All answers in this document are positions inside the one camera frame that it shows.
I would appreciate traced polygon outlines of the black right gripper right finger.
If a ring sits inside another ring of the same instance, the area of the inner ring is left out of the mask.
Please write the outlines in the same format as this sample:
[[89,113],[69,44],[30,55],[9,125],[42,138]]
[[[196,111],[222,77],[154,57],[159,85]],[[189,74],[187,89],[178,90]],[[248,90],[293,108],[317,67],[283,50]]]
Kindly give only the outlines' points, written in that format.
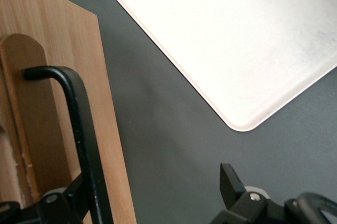
[[229,163],[220,165],[220,192],[225,209],[211,223],[287,223],[283,207],[248,191]]

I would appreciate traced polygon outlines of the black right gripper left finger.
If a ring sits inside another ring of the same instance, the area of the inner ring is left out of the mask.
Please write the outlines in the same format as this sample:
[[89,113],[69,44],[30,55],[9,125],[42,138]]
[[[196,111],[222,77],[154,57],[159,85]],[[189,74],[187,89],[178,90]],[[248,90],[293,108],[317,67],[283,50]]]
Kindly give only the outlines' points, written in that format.
[[64,192],[52,192],[22,210],[22,223],[83,223],[89,212],[85,187],[79,175]]

